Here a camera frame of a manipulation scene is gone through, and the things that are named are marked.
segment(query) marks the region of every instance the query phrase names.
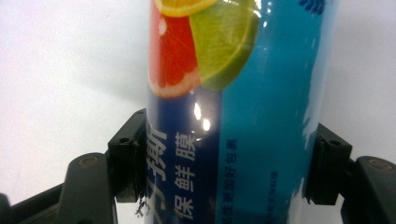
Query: cylindrical package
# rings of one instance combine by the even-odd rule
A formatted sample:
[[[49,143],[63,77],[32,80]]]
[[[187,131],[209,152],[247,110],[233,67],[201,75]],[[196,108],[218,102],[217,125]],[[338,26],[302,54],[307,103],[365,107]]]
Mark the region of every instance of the cylindrical package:
[[[146,223],[298,223],[336,7],[153,0]]]

